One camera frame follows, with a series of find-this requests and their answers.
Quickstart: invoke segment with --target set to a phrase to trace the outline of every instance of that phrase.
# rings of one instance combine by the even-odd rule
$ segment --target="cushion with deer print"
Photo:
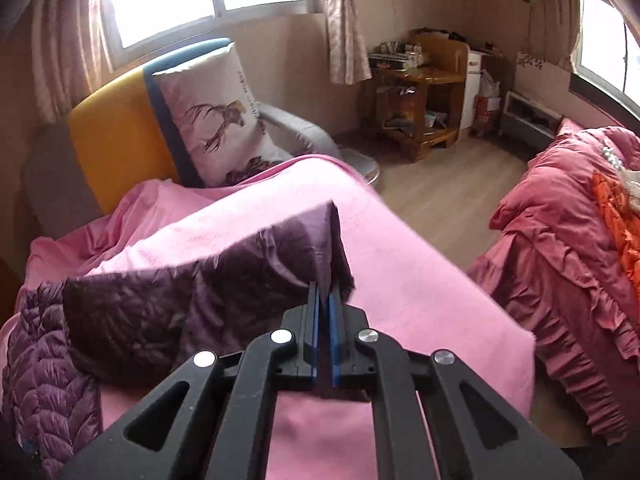
[[[153,74],[206,186],[230,186],[292,158],[260,120],[236,44]]]

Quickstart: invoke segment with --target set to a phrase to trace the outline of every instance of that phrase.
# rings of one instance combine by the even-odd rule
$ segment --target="pink bedspread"
[[[469,275],[534,332],[549,376],[615,442],[640,424],[640,312],[591,189],[594,170],[617,177],[603,146],[640,170],[632,132],[568,128],[502,199],[490,221],[502,235]]]
[[[527,415],[534,339],[400,221],[348,166],[322,156],[287,161],[242,186],[185,189],[150,181],[110,218],[58,242],[33,243],[26,286],[88,272],[180,264],[327,200],[340,213],[355,278],[350,303],[408,349],[449,348]],[[144,392],[102,386],[107,427]],[[278,396],[268,478],[376,477],[370,405]]]

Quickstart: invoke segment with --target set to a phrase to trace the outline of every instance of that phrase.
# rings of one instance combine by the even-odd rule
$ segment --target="purple quilted jacket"
[[[48,478],[102,431],[98,381],[153,387],[193,353],[244,349],[353,279],[332,203],[179,267],[46,283],[20,306],[2,372],[2,415]]]

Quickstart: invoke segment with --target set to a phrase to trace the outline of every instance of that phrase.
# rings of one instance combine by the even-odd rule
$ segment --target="wooden nightstand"
[[[466,62],[469,47],[459,41],[444,40],[437,36],[418,34],[416,44],[431,59],[431,66],[408,70],[373,69],[373,83],[376,88],[374,130],[396,140],[402,152],[412,161],[424,158],[431,147],[443,143],[452,146],[458,139],[465,98]],[[410,131],[394,127],[390,118],[396,110],[389,105],[385,87],[415,87],[412,94],[412,117]],[[428,127],[427,110],[447,114],[444,128]]]

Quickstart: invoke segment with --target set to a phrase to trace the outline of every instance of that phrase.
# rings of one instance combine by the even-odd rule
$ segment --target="plastic bag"
[[[486,70],[482,70],[480,77],[479,95],[480,97],[500,97],[500,82],[495,82]]]

